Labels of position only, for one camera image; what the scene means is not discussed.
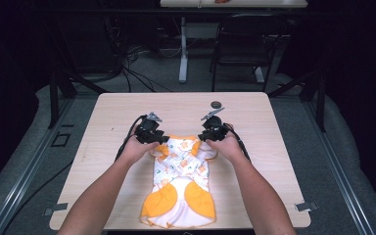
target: black chair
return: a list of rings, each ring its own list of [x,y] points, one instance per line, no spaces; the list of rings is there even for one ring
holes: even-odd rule
[[[287,28],[286,20],[274,15],[237,14],[223,19],[217,29],[210,71],[215,89],[216,66],[267,67],[265,91],[278,39]]]

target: forearm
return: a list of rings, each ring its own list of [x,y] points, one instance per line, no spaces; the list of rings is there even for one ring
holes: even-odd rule
[[[59,234],[100,234],[129,169],[122,159],[109,167],[74,203]]]
[[[243,201],[257,234],[296,234],[276,191],[244,157],[233,163]]]

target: white table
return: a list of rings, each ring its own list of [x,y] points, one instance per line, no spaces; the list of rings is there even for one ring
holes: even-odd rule
[[[305,8],[306,0],[231,0],[227,3],[214,3],[214,0],[161,0],[161,7],[168,8]],[[187,81],[188,56],[186,50],[186,23],[181,19],[181,65],[179,82]]]
[[[212,111],[212,101],[222,103],[225,110],[218,116],[234,124],[253,165],[278,192],[293,225],[309,226],[308,212],[295,209],[295,204],[302,203],[304,198],[267,96],[264,93],[215,92],[101,95],[58,201],[58,204],[67,203],[68,208],[53,213],[50,227],[55,230],[61,227],[81,193],[114,162],[130,125],[139,116],[155,112],[164,120],[159,129],[166,135],[197,135],[204,130],[200,119]],[[201,229],[252,228],[231,163],[223,156],[209,163],[216,222]],[[131,168],[105,229],[161,229],[139,220],[143,202],[153,188],[153,166],[154,158],[146,154]]]

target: person's left hand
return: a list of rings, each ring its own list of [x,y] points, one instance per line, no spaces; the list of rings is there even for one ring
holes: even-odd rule
[[[120,155],[121,158],[125,158],[129,161],[130,164],[137,163],[146,152],[155,149],[157,146],[159,146],[159,142],[154,142],[150,144],[141,144],[137,139],[136,135],[133,135],[129,138],[126,145],[124,146],[123,152]]]

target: orange and white garment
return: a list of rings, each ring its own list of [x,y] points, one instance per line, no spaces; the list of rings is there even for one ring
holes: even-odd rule
[[[200,227],[215,222],[207,160],[213,150],[196,136],[170,136],[151,151],[154,189],[146,198],[141,221],[163,228]]]

